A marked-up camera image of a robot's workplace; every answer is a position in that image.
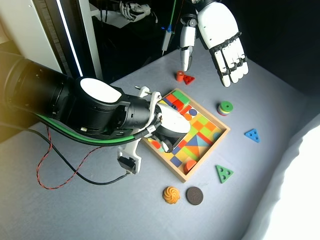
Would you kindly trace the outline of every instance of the blue square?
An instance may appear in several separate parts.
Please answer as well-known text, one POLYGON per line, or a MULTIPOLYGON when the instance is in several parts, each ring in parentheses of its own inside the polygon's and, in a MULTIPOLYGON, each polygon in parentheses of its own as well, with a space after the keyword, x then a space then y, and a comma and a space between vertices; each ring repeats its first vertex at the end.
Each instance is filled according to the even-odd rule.
POLYGON ((170 160, 177 168, 182 164, 182 161, 180 161, 177 157, 173 157, 170 160))
POLYGON ((165 101, 165 103, 168 104, 170 107, 172 107, 172 103, 168 99, 163 98, 162 100, 165 101))
POLYGON ((172 150, 172 154, 177 154, 180 151, 180 147, 176 146, 173 150, 172 150))

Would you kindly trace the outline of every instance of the robotic hand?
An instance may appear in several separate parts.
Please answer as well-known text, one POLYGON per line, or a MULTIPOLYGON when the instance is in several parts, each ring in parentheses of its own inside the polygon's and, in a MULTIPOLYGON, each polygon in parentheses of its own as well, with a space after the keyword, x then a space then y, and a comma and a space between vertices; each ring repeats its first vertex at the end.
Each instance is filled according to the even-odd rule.
POLYGON ((122 15, 131 22, 137 22, 151 13, 148 4, 139 5, 137 3, 123 3, 120 1, 119 7, 122 15))
POLYGON ((249 71, 235 17, 220 2, 202 0, 192 3, 196 4, 197 15, 186 14, 181 17, 182 69, 187 71, 191 65, 198 25, 220 79, 225 87, 229 87, 231 82, 237 83, 249 71))
POLYGON ((128 173, 140 170, 136 149, 142 137, 159 141, 170 152, 190 130, 189 122, 158 103, 161 94, 147 87, 138 96, 127 95, 98 79, 73 79, 1 51, 0 63, 0 104, 35 114, 56 132, 83 144, 126 144, 118 149, 118 162, 128 173), (143 98, 148 94, 150 102, 143 98))

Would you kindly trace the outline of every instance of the white curtain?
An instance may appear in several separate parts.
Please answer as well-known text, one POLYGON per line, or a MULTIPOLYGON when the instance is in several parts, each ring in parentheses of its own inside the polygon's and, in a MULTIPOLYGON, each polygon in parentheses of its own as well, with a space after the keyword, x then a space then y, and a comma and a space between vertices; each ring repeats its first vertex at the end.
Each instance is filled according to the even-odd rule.
POLYGON ((290 140, 242 240, 320 240, 320 114, 290 140))

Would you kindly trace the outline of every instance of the wooden frame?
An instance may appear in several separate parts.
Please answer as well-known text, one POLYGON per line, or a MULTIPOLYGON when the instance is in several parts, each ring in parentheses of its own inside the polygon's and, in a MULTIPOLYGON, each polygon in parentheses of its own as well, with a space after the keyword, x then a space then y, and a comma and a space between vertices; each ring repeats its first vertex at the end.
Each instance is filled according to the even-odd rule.
POLYGON ((144 144, 146 144, 155 153, 155 155, 171 170, 171 172, 173 172, 181 180, 181 182, 185 183, 195 173, 195 171, 201 166, 201 164, 208 158, 208 156, 217 147, 217 145, 222 141, 222 139, 228 134, 228 132, 230 131, 230 128, 227 125, 225 125, 222 121, 220 121, 218 118, 216 118, 214 115, 212 115, 210 112, 208 112, 201 105, 199 105, 195 100, 193 100, 191 97, 189 97, 186 93, 181 91, 179 88, 172 90, 167 95, 165 95, 163 98, 172 94, 176 90, 180 91, 182 94, 184 94, 186 97, 188 97, 190 100, 189 104, 192 107, 194 107, 199 113, 201 113, 203 116, 205 116, 208 120, 210 120, 213 124, 215 124, 218 128, 220 128, 222 130, 221 136, 213 143, 213 145, 198 160, 197 164, 187 174, 184 174, 179 169, 177 169, 177 167, 171 161, 164 159, 160 155, 159 151, 148 141, 148 139, 143 138, 144 144))

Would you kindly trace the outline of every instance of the table surface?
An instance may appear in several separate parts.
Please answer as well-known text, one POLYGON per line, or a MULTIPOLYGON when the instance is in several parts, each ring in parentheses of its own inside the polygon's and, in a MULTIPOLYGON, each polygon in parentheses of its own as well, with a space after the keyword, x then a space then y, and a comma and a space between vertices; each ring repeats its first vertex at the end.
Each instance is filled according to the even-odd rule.
MULTIPOLYGON (((58 190, 37 184, 36 166, 48 144, 22 132, 0 144, 0 238, 2 240, 238 240, 295 133, 304 95, 279 78, 248 62, 249 74, 231 87, 223 87, 211 56, 196 41, 188 74, 196 80, 185 85, 175 81, 180 70, 178 50, 118 80, 113 85, 136 95, 134 86, 148 86, 165 95, 180 88, 231 131, 186 183, 181 183, 144 144, 140 173, 108 185, 91 185, 78 176, 58 190), (230 101, 229 116, 218 115, 220 101, 230 101), (260 143, 244 136, 256 128, 260 143), (234 171, 221 184, 215 165, 234 171), (167 186, 180 190, 177 204, 167 204, 162 193, 167 186), (188 203, 191 187, 203 192, 203 202, 188 203)), ((38 123, 34 129, 45 133, 38 123)), ((73 142, 52 131, 53 143, 77 166, 92 146, 73 142)), ((94 181, 109 181, 124 173, 117 162, 117 147, 97 150, 80 172, 94 181)), ((40 169, 47 186, 63 183, 72 171, 52 152, 40 169)))

